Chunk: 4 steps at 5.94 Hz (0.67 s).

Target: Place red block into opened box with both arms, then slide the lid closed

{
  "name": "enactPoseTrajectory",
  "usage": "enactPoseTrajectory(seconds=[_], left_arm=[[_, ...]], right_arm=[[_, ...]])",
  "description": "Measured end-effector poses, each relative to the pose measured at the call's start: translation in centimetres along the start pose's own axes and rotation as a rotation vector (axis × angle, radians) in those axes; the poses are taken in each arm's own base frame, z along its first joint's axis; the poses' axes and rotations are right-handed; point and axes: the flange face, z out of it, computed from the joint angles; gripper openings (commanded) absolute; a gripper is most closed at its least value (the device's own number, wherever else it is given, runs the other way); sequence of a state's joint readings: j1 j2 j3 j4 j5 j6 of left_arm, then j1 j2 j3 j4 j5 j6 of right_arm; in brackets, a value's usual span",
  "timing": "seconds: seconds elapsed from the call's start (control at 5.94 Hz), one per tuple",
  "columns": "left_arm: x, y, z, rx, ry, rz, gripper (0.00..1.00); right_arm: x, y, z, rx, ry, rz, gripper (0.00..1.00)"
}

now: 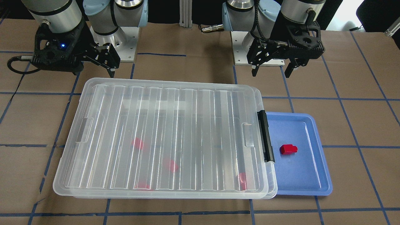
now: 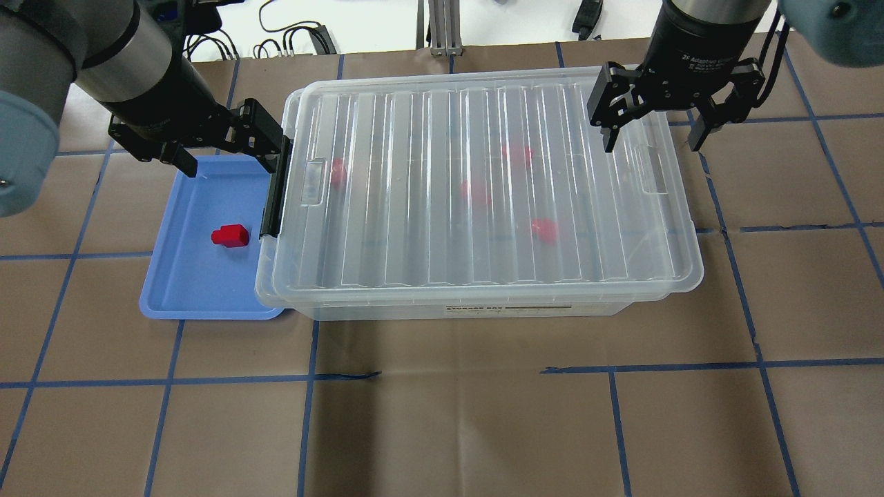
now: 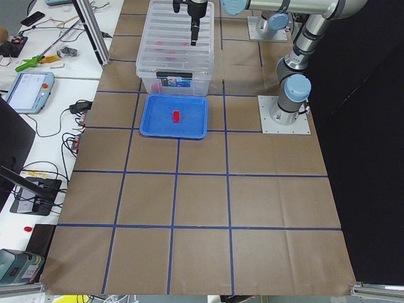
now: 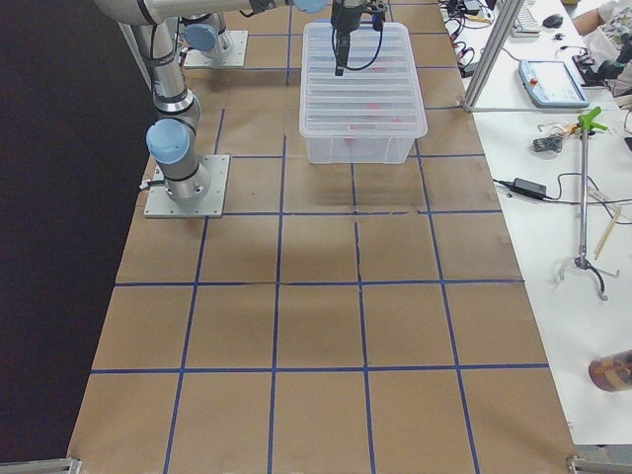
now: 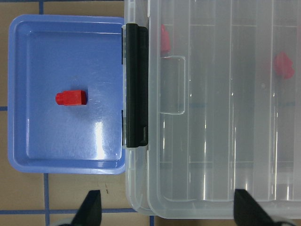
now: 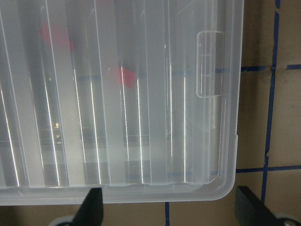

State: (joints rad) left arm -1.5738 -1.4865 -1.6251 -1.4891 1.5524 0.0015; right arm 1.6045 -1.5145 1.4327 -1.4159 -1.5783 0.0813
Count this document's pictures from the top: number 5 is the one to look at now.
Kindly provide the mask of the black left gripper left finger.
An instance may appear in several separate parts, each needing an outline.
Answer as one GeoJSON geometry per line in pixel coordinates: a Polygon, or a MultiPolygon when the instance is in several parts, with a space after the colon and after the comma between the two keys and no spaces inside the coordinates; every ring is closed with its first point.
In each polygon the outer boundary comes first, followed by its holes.
{"type": "Polygon", "coordinates": [[[91,190],[71,221],[71,226],[100,226],[101,221],[101,192],[100,190],[91,190]]]}

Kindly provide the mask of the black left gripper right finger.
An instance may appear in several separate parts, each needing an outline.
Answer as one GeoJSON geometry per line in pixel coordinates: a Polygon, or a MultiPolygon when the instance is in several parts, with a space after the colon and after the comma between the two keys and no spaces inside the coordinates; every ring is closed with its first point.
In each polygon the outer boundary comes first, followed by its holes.
{"type": "Polygon", "coordinates": [[[234,221],[237,226],[273,226],[273,219],[245,189],[235,189],[234,221]]]}

